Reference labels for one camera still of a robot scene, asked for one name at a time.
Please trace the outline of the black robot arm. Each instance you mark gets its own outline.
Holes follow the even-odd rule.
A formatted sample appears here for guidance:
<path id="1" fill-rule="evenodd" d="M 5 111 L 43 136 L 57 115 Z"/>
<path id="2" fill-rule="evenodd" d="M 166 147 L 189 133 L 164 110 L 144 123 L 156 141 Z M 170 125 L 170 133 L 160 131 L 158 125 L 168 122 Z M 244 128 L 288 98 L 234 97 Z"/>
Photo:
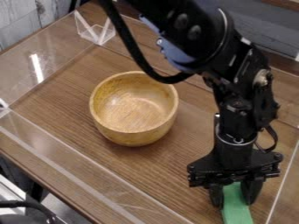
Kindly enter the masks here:
<path id="1" fill-rule="evenodd" d="M 246 204 L 260 194 L 266 179 L 278 175 L 282 156 L 257 143 L 265 131 L 277 139 L 270 122 L 278 104 L 266 57 L 233 27 L 229 14 L 212 0 L 126 0 L 158 35 L 156 44 L 178 73 L 162 77 L 134 42 L 129 52 L 150 78 L 173 84 L 202 76 L 218 112 L 213 116 L 213 148 L 186 166 L 189 186 L 209 191 L 210 204 L 222 207 L 224 187 L 240 183 Z"/>

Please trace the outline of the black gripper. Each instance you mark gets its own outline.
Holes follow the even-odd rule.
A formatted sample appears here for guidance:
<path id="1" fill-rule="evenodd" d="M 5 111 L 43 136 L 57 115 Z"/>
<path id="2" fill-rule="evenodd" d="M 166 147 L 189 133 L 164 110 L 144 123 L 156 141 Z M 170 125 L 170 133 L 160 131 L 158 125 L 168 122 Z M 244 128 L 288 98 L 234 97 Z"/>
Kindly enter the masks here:
<path id="1" fill-rule="evenodd" d="M 240 182 L 240 191 L 246 205 L 260 194 L 264 181 L 280 174 L 282 155 L 253 149 L 253 142 L 233 144 L 220 137 L 213 138 L 210 152 L 186 165 L 189 187 L 209 188 L 210 204 L 222 208 L 222 186 Z"/>

